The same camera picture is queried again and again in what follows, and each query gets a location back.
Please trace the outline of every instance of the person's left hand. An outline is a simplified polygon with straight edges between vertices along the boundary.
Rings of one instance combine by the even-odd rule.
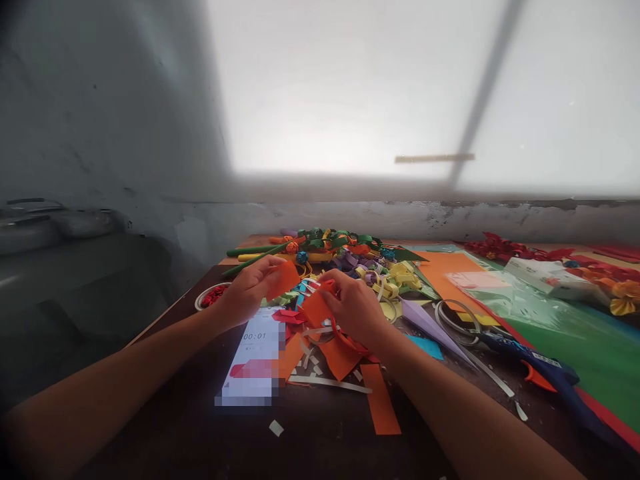
[[[267,255],[244,268],[220,298],[204,311],[213,314],[213,319],[229,330],[248,321],[260,308],[260,302],[269,288],[278,282],[279,273],[267,275],[274,266],[286,260]]]

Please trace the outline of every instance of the orange paper strip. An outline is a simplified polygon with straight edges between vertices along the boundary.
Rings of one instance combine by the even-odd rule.
[[[303,339],[303,341],[306,346],[309,346],[306,339]],[[303,354],[304,352],[302,352],[302,346],[300,345],[300,334],[296,333],[289,340],[285,350],[278,355],[278,378],[288,379]]]
[[[373,426],[376,435],[400,435],[400,425],[395,417],[389,392],[385,385],[385,380],[380,373],[380,366],[377,364],[360,365],[362,378],[365,381],[365,387],[373,390],[367,395],[369,399],[369,408],[371,409],[371,418],[373,418]]]
[[[433,288],[444,299],[458,300],[464,303],[469,309],[476,313],[486,315],[486,312],[476,305],[468,295],[452,284],[445,276],[447,273],[458,272],[484,272],[484,268],[471,260],[463,252],[443,253],[443,252],[415,252],[428,263],[420,265],[420,271],[432,284]],[[447,304],[452,310],[464,312],[465,310],[455,303]]]
[[[278,283],[273,285],[267,292],[267,301],[279,297],[300,283],[300,275],[298,275],[298,270],[296,270],[295,264],[292,261],[282,263],[272,268],[268,275],[279,275],[279,278]]]
[[[354,349],[344,345],[339,339],[321,343],[320,350],[327,359],[327,364],[336,380],[342,381],[360,362],[362,356]]]
[[[322,327],[323,320],[331,316],[331,310],[329,310],[324,298],[320,295],[320,289],[308,296],[302,305],[298,307],[298,310],[302,310],[309,323],[313,325],[313,328]]]

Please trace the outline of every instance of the gray wall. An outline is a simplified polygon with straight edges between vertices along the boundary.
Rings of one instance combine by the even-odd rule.
[[[262,179],[261,198],[270,200],[240,203],[256,191],[227,182],[215,66],[193,5],[24,2],[0,52],[0,200],[44,196],[122,212],[128,230],[170,250],[180,291],[245,236],[282,227],[640,242],[634,202],[385,202],[403,196],[390,183],[371,190],[366,199],[376,201],[325,203],[310,201],[302,187],[284,195]],[[335,198],[334,185],[326,185],[323,199]],[[420,199],[430,195],[425,188]],[[281,199],[287,203],[276,203]]]

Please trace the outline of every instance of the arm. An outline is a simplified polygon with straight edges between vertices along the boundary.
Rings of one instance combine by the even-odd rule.
[[[18,466],[33,477],[64,478],[92,458],[200,348],[246,322],[277,275],[268,256],[220,299],[152,337],[120,350],[14,407],[3,419]]]
[[[336,270],[320,278],[328,279],[340,299],[323,297],[341,328],[380,358],[462,478],[583,478],[510,412],[390,325],[364,282]]]

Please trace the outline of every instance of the white paper scrap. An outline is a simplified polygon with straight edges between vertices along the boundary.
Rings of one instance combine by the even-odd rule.
[[[284,432],[284,428],[282,428],[282,425],[276,422],[276,420],[271,422],[269,430],[271,430],[276,437],[279,437],[280,434]]]
[[[368,389],[366,387],[361,387],[360,385],[354,385],[348,382],[338,382],[337,380],[329,380],[324,378],[318,378],[313,376],[313,373],[309,377],[301,377],[300,375],[296,375],[295,377],[289,377],[289,381],[297,382],[297,383],[316,383],[318,385],[328,385],[330,387],[340,387],[348,390],[354,390],[360,393],[371,393],[373,390]]]

